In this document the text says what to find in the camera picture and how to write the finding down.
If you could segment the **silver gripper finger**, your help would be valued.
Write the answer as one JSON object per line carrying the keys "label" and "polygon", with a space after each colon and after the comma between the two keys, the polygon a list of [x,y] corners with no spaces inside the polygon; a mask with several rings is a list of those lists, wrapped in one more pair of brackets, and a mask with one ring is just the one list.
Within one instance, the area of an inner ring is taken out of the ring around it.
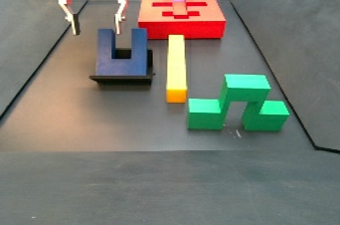
{"label": "silver gripper finger", "polygon": [[71,23],[74,35],[81,34],[79,15],[73,10],[73,0],[58,0],[62,9],[66,12],[66,20]]}
{"label": "silver gripper finger", "polygon": [[117,23],[117,34],[122,34],[122,24],[127,20],[126,11],[129,9],[129,0],[118,0],[119,10],[115,14],[115,23]]}

